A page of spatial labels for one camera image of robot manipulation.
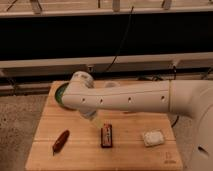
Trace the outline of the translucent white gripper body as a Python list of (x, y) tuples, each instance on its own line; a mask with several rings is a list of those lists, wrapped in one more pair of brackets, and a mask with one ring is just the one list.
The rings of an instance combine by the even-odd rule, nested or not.
[(96, 111), (82, 113), (82, 117), (89, 120), (97, 129), (103, 127), (103, 122)]

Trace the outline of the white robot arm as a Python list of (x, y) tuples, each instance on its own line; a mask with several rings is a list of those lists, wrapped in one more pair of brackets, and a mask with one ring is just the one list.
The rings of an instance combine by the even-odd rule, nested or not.
[(86, 118), (96, 110), (157, 112), (184, 115), (195, 122), (187, 171), (213, 171), (213, 81), (166, 80), (96, 88), (90, 74), (73, 74), (62, 104)]

